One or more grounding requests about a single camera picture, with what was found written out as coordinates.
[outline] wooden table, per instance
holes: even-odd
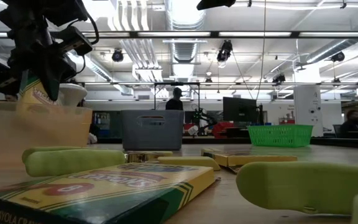
[[[122,149],[121,145],[100,144],[95,147],[106,149]],[[247,149],[262,154],[294,154],[301,161],[323,161],[344,164],[358,164],[358,149],[310,146],[306,148],[289,149],[279,147],[252,147],[250,145],[183,145],[178,156],[198,156],[203,147],[217,149]],[[350,223],[350,217],[334,215],[307,215],[289,210],[266,210],[259,208],[241,197],[236,187],[236,176],[228,170],[215,172],[217,181],[211,187],[183,207],[166,223],[293,223],[293,224],[342,224]],[[22,167],[0,169],[0,186],[16,184],[32,180]]]

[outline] gray plastic bin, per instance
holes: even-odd
[[[125,150],[180,150],[183,111],[123,110],[121,117]]]

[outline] person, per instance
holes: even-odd
[[[183,103],[180,101],[181,89],[176,87],[173,89],[173,98],[165,105],[166,110],[183,110]]]
[[[347,120],[341,125],[342,138],[358,138],[358,110],[346,113]]]

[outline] metal frame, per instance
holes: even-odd
[[[95,31],[82,31],[87,38],[95,38]],[[358,31],[309,31],[279,30],[263,32],[257,30],[238,31],[99,31],[100,39],[358,39]],[[7,33],[0,31],[0,39],[8,39]]]
[[[247,85],[247,86],[274,86],[275,83],[259,83],[259,82],[215,82],[215,83],[206,83],[206,82],[189,82],[189,83],[180,83],[180,85]],[[85,82],[85,85],[156,85],[152,82]],[[171,85],[171,82],[159,82],[157,85]],[[280,83],[281,86],[306,86],[306,85],[319,85],[319,86],[358,86],[358,82],[341,82],[341,83],[331,83],[331,82],[321,82],[321,83],[294,83],[294,82],[283,82]]]

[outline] computer monitor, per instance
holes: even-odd
[[[256,100],[224,97],[223,120],[258,122]]]

